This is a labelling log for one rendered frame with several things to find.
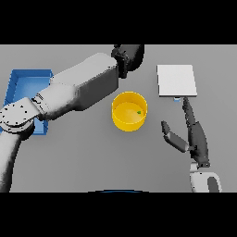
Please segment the blue tray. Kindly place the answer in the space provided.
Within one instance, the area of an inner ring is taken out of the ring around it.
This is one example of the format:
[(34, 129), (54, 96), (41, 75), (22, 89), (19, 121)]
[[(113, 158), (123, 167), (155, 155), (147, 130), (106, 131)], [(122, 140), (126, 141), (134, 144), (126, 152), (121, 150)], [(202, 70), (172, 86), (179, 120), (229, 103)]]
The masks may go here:
[(13, 69), (9, 76), (3, 106), (23, 97), (33, 98), (50, 84), (51, 69)]

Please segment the pale square measuring scale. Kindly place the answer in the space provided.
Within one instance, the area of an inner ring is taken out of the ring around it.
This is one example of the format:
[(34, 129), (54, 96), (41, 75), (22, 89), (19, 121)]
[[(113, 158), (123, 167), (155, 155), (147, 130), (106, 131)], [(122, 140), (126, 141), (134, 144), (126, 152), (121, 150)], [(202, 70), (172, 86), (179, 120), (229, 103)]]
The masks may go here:
[(160, 97), (197, 96), (192, 65), (157, 65), (156, 74)]

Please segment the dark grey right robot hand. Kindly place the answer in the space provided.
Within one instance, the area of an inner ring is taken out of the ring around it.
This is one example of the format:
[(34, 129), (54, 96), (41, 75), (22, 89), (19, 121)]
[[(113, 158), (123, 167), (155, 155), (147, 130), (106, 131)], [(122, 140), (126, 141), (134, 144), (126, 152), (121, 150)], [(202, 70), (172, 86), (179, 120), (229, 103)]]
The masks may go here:
[(208, 147), (205, 132), (199, 121), (195, 120), (193, 108), (187, 97), (183, 98), (182, 109), (188, 130), (188, 141), (170, 130), (166, 121), (161, 122), (165, 141), (182, 153), (189, 152), (199, 168), (209, 168)]

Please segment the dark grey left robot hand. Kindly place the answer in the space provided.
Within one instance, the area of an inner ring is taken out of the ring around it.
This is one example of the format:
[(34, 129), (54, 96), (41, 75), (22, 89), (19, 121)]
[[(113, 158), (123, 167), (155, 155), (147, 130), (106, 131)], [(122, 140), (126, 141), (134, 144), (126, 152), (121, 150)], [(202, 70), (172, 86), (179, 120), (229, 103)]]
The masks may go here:
[(118, 63), (118, 76), (127, 78), (130, 71), (135, 71), (143, 63), (143, 44), (115, 44), (111, 52)]

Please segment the yellow bowl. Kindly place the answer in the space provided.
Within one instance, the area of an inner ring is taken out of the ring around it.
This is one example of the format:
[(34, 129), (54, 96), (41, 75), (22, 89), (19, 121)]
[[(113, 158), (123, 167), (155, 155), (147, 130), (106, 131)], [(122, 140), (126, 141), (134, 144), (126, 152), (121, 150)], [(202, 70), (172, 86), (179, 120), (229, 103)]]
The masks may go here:
[(148, 104), (144, 97), (132, 91), (118, 94), (111, 104), (111, 118), (122, 131), (139, 130), (146, 120), (147, 112)]

